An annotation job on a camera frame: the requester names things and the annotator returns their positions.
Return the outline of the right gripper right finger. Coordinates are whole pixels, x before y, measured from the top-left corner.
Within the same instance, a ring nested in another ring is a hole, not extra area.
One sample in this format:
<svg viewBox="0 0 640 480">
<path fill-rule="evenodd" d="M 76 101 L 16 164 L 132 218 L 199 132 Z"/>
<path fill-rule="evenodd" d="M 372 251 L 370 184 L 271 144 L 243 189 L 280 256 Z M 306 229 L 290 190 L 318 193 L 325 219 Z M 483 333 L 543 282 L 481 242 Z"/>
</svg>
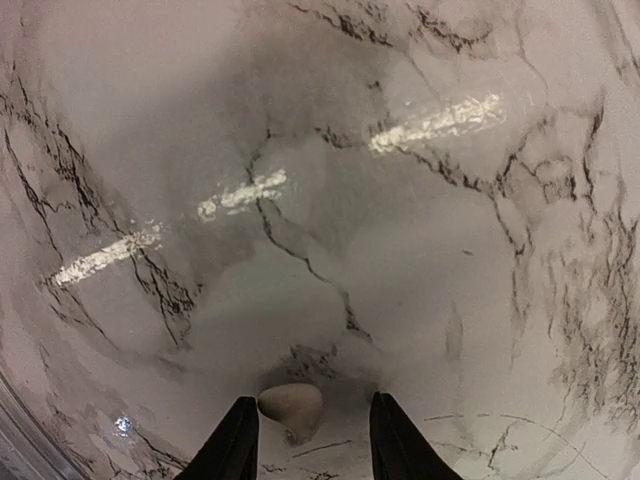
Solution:
<svg viewBox="0 0 640 480">
<path fill-rule="evenodd" d="M 369 433 L 374 479 L 458 480 L 391 394 L 374 394 Z"/>
</svg>

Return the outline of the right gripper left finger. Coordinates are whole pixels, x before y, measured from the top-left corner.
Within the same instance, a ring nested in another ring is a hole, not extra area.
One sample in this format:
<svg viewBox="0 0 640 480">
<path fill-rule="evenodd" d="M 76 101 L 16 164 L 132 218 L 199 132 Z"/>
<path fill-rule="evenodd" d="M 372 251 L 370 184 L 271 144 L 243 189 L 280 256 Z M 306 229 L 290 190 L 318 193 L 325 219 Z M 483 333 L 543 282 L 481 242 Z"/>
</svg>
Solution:
<svg viewBox="0 0 640 480">
<path fill-rule="evenodd" d="M 254 397 L 239 397 L 175 480 L 256 480 L 259 416 Z"/>
</svg>

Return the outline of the white earbud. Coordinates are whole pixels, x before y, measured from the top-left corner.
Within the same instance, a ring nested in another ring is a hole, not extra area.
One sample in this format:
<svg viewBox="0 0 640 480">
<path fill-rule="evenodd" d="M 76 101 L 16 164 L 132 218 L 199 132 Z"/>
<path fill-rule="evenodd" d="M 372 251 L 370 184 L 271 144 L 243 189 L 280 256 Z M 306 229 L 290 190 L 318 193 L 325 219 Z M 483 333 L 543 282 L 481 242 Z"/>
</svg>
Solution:
<svg viewBox="0 0 640 480">
<path fill-rule="evenodd" d="M 324 412 L 320 389 L 306 383 L 290 383 L 264 390 L 257 400 L 260 413 L 286 430 L 291 445 L 308 442 L 317 432 Z"/>
</svg>

